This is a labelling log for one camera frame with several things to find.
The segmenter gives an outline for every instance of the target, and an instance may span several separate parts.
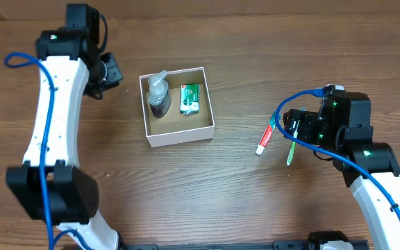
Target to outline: wooden table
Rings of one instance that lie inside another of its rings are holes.
[[[38,69],[3,66],[11,51],[34,54],[43,29],[64,21],[0,22],[0,249],[45,249],[33,222],[6,187],[33,130]],[[367,93],[374,140],[400,164],[400,13],[112,19],[108,50],[124,81],[103,101],[83,98],[81,169],[96,178],[100,210],[127,243],[198,244],[304,239],[341,230],[371,240],[341,173],[275,133],[256,145],[284,98],[329,83]],[[138,76],[204,66],[215,138],[152,149],[144,135]],[[316,110],[306,97],[286,108]],[[72,244],[69,238],[61,244]]]

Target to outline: cable connector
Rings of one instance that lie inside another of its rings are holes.
[[[393,206],[390,207],[390,211],[393,212],[398,207],[399,207],[399,204],[395,203]]]
[[[315,89],[312,92],[312,95],[315,96],[315,97],[323,98],[325,96],[324,88]]]
[[[327,86],[323,87],[322,89],[317,89],[318,91],[317,95],[313,94],[315,97],[321,97],[321,98],[327,98],[333,96],[336,92],[344,92],[344,86],[341,85],[333,85],[333,84],[328,84]]]

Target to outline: soap dispenser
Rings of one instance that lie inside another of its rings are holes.
[[[171,106],[171,96],[169,95],[169,85],[165,81],[166,70],[149,78],[149,97],[148,102],[151,106],[153,116],[163,117]]]

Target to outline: green toothbrush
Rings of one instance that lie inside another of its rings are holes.
[[[294,138],[297,138],[297,130],[299,129],[299,122],[300,121],[297,121],[297,127],[296,127],[296,130],[294,131],[294,134],[292,135],[292,137],[294,137]],[[286,165],[287,166],[289,166],[289,165],[291,165],[291,162],[292,162],[292,158],[294,157],[294,148],[296,147],[296,142],[292,142],[292,144],[291,144],[291,149],[290,149],[290,153],[288,154],[288,158],[287,158],[287,160],[286,160]]]

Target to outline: black bracket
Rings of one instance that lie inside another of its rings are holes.
[[[53,180],[47,181],[53,225],[61,222],[89,223],[99,205],[97,182],[79,168],[65,166],[63,161],[46,167],[46,172],[53,173]],[[25,162],[22,167],[9,167],[6,182],[31,219],[44,221],[38,167],[31,167],[30,162]]]
[[[66,26],[43,31],[36,41],[37,57],[69,56],[81,60],[89,70],[83,94],[103,99],[103,91],[117,87],[123,79],[112,53],[100,55],[99,12],[87,4],[67,4]]]
[[[324,88],[325,97],[319,112],[290,110],[283,115],[285,131],[297,139],[337,153],[370,174],[392,172],[400,175],[400,167],[390,145],[373,142],[370,125],[371,101],[366,94],[337,90],[334,85]],[[333,166],[342,172],[345,185],[350,187],[360,173],[339,160]]]

